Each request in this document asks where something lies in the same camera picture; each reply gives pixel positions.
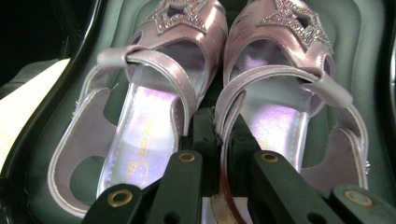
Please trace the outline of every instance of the metallic pink sandal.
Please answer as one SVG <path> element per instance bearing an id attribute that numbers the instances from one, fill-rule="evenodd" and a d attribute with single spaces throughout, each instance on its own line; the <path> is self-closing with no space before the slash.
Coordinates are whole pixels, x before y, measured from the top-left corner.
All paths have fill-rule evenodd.
<path id="1" fill-rule="evenodd" d="M 249 222 L 247 209 L 237 207 L 246 199 L 233 198 L 227 173 L 230 132 L 239 114 L 262 149 L 282 154 L 314 188 L 325 193 L 339 184 L 367 188 L 366 128 L 352 97 L 332 79 L 330 41 L 306 4 L 249 1 L 231 28 L 223 74 L 215 111 L 223 143 L 221 190 L 212 199 L 219 223 Z M 335 109 L 338 120 L 323 162 L 302 169 L 307 124 L 323 104 Z"/>
<path id="2" fill-rule="evenodd" d="M 103 51 L 50 162 L 49 189 L 57 204 L 84 217 L 89 206 L 74 197 L 69 182 L 90 156 L 106 157 L 98 195 L 119 183 L 144 188 L 161 178 L 216 74 L 227 34 L 225 10 L 216 0 L 162 0 L 130 46 Z M 120 68 L 130 85 L 114 127 L 103 110 L 109 72 Z"/>

